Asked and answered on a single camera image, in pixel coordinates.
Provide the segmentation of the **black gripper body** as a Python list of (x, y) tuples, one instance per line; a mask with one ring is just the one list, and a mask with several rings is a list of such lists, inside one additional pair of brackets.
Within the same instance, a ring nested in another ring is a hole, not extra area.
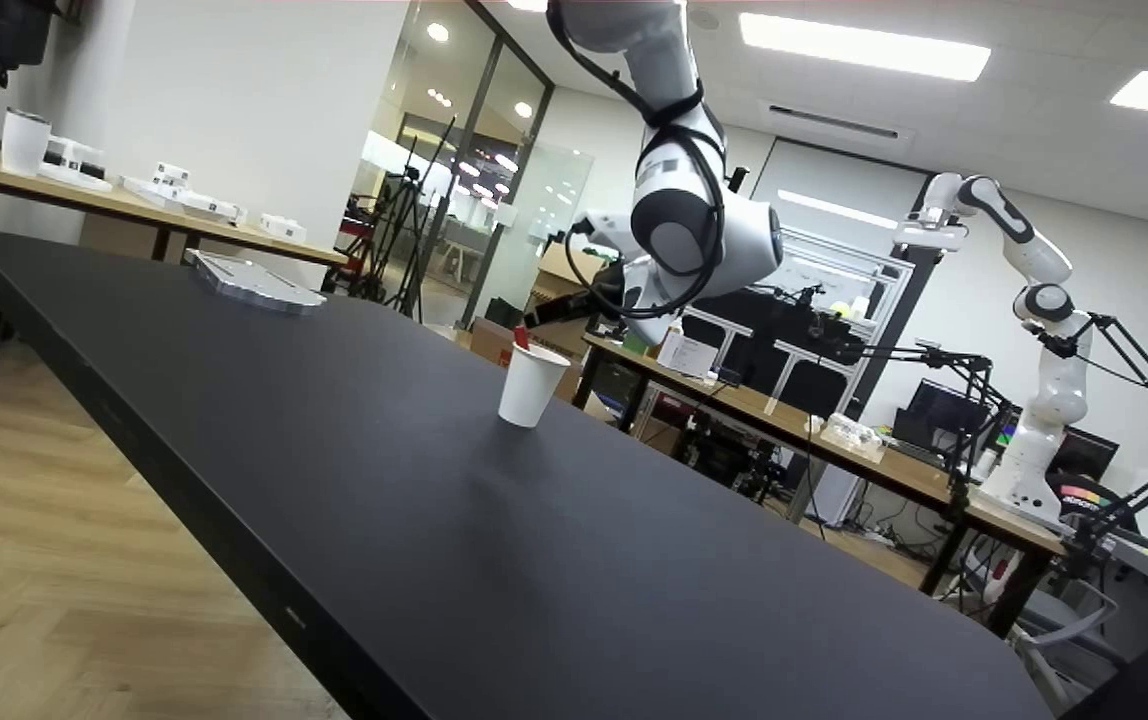
[(618, 288), (566, 293), (522, 311), (522, 330), (566, 326), (588, 318), (618, 318)]

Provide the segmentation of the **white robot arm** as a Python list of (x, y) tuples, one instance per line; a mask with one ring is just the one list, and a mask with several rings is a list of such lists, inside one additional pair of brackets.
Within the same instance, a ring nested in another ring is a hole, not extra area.
[(726, 175), (726, 138), (704, 101), (681, 0), (547, 0), (547, 32), (645, 120), (633, 209), (597, 216), (618, 248), (612, 308), (660, 339), (697, 299), (768, 280), (785, 264), (781, 216)]

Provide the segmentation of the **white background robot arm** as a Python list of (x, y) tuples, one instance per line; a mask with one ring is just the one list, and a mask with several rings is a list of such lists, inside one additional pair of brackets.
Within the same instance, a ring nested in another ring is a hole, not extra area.
[(1067, 288), (1067, 253), (1047, 239), (991, 175), (935, 172), (901, 235), (913, 245), (955, 248), (969, 235), (969, 216), (984, 216), (1000, 234), (1000, 257), (1018, 277), (1012, 321), (1034, 343), (1034, 384), (1018, 399), (1007, 450), (981, 479), (981, 492), (1055, 529), (1065, 501), (1047, 486), (1047, 470), (1065, 431), (1087, 416), (1084, 354), (1092, 348), (1092, 318)]

